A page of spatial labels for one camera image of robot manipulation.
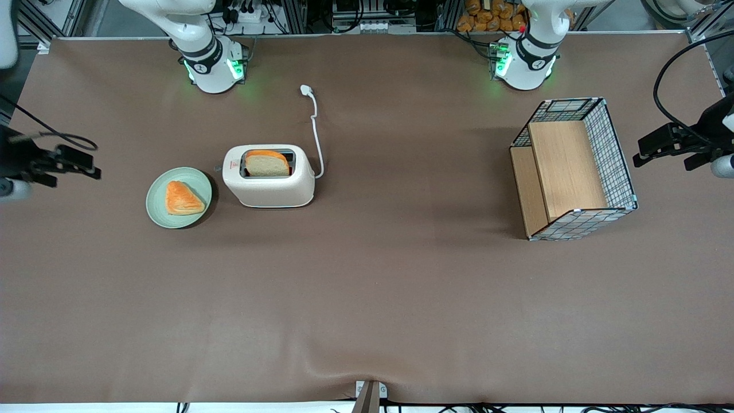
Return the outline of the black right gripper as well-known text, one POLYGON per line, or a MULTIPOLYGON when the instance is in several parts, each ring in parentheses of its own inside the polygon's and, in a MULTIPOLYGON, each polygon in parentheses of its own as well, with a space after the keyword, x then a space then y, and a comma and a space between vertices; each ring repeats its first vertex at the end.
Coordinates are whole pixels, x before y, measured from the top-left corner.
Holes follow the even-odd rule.
POLYGON ((94 157, 67 145, 57 146, 57 162, 50 151, 40 149, 33 139, 1 126, 1 177, 8 180, 49 180, 51 173, 72 173, 101 179, 94 157))

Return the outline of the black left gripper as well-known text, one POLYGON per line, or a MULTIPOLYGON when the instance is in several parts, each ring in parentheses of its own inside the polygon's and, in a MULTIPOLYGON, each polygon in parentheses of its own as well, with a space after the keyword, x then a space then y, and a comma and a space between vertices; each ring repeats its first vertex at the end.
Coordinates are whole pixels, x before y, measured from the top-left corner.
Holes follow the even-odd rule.
POLYGON ((683 154, 692 158, 732 158, 732 100, 732 96, 726 96, 710 105, 693 125, 668 114, 670 123, 638 140, 634 167, 642 167, 660 157, 683 154))

